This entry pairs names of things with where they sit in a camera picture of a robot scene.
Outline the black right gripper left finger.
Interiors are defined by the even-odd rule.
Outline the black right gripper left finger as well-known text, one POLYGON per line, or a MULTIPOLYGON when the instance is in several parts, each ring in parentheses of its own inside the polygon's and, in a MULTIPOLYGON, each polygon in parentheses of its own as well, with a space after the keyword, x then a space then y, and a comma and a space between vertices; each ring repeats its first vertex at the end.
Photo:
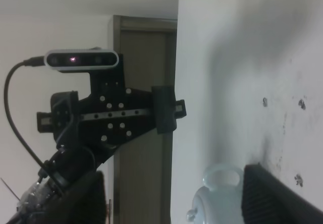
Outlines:
POLYGON ((102 172, 89 172, 60 196, 50 179, 34 183, 8 223, 105 223, 102 172))

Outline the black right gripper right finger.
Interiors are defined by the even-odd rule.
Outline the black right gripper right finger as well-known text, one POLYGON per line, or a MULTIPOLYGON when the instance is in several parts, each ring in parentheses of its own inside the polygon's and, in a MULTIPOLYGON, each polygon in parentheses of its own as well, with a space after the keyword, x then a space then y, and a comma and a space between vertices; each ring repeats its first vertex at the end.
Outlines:
POLYGON ((245 223, 322 223, 322 211, 259 164, 244 168, 241 202, 245 223))

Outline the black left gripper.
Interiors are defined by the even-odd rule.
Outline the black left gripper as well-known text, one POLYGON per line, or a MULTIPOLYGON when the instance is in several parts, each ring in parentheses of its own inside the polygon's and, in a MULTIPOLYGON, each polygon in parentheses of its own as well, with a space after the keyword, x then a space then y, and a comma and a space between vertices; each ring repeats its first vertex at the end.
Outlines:
POLYGON ((57 148, 88 148, 98 164, 108 160, 123 144, 153 129, 171 133, 177 119, 186 116, 185 102, 176 100, 173 86, 150 91, 125 86, 123 57, 109 70, 67 71, 88 73, 90 95, 60 92, 50 99, 50 112, 37 114, 37 129, 52 133, 57 148))

